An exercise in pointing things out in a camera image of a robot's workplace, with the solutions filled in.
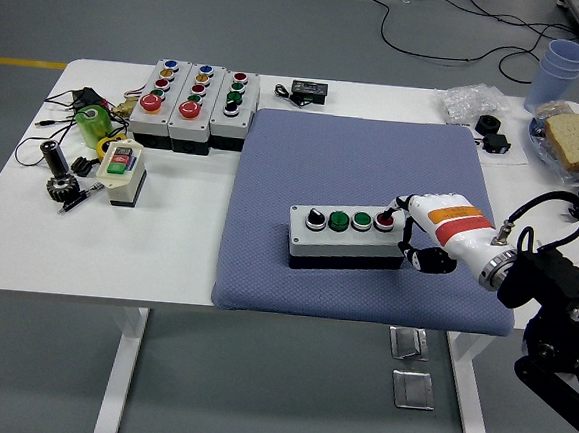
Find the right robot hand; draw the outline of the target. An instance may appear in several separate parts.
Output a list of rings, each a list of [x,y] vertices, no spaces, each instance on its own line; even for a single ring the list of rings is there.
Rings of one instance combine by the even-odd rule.
[[[515,252],[498,239],[491,221],[465,196],[451,193],[398,197],[377,214],[375,221],[386,225],[398,210],[406,215],[398,248],[416,270],[444,274],[463,262],[480,285],[490,291],[498,288],[499,271],[515,258]],[[412,247],[414,223],[426,232],[435,247],[421,250]]]

